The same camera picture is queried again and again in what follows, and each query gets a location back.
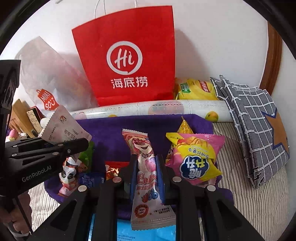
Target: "blue star printed on bag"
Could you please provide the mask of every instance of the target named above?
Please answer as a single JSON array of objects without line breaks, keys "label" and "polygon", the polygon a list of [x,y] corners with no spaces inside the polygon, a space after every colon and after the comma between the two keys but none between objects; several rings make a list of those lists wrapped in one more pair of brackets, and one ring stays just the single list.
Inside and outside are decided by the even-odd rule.
[{"label": "blue star printed on bag", "polygon": [[187,156],[180,166],[181,176],[190,180],[202,177],[209,169],[207,159],[199,156]]}]

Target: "purple cloth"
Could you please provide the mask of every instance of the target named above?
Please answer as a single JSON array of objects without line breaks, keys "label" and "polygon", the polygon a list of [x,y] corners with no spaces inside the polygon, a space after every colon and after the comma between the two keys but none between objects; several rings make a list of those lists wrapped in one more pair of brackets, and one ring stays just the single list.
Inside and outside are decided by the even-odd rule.
[{"label": "purple cloth", "polygon": [[[105,161],[129,161],[131,151],[126,144],[122,129],[130,129],[148,134],[155,155],[167,156],[171,142],[166,138],[167,132],[176,132],[182,116],[188,122],[194,133],[213,134],[211,122],[198,115],[137,115],[123,117],[108,117],[77,122],[92,135],[95,150],[92,158],[92,172],[105,173]],[[62,184],[58,175],[44,183],[48,194],[59,203],[64,197],[58,195]]]},{"label": "purple cloth", "polygon": [[229,189],[217,187],[217,191],[234,205],[233,194]]}]

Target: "gray plaid cushion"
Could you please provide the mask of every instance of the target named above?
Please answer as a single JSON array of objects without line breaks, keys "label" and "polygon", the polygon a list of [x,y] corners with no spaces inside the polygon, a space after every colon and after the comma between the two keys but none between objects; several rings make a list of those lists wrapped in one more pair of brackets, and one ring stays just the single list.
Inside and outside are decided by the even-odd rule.
[{"label": "gray plaid cushion", "polygon": [[274,145],[273,127],[266,115],[276,116],[276,106],[266,90],[237,85],[220,76],[212,78],[220,99],[226,101],[239,134],[247,175],[255,188],[268,181],[288,161],[289,151]]}]

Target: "white wall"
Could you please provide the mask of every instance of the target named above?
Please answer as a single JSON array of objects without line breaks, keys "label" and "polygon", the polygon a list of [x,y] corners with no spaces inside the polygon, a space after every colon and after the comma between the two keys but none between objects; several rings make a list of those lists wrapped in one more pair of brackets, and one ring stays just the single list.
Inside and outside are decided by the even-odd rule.
[{"label": "white wall", "polygon": [[[13,36],[0,55],[12,59],[40,35],[72,66],[83,71],[71,29],[93,18],[97,0],[51,0]],[[133,0],[105,0],[107,13],[133,8]],[[173,5],[176,76],[208,80],[223,74],[236,83],[259,85],[267,52],[267,23],[243,0],[138,0],[138,5]],[[97,17],[104,14],[103,0]],[[27,100],[20,87],[15,99]]]},{"label": "white wall", "polygon": [[296,60],[293,58],[287,45],[283,42],[281,67],[272,93],[272,98],[279,110],[284,124],[288,143],[290,160],[285,165],[289,183],[289,217],[287,223],[292,219],[296,211]]}]

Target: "yellow snack bag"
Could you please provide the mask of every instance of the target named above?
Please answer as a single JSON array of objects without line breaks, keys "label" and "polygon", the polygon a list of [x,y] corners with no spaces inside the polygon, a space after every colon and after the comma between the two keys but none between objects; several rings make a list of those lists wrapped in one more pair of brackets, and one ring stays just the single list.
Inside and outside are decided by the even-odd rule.
[{"label": "yellow snack bag", "polygon": [[187,79],[186,82],[178,84],[176,99],[219,100],[211,82],[195,79]]},{"label": "yellow snack bag", "polygon": [[175,175],[193,185],[221,175],[214,164],[224,136],[167,133],[166,137],[174,144],[173,155],[166,166],[173,168]]},{"label": "yellow snack bag", "polygon": [[[182,116],[182,123],[179,127],[179,129],[177,130],[177,133],[184,133],[184,134],[193,134],[193,131],[191,130],[190,126],[188,125],[187,121],[184,120],[183,116]],[[170,150],[168,152],[168,155],[165,159],[165,162],[168,162],[170,160],[170,158],[172,157],[173,151],[174,151],[174,147],[175,145],[172,143]]]}]

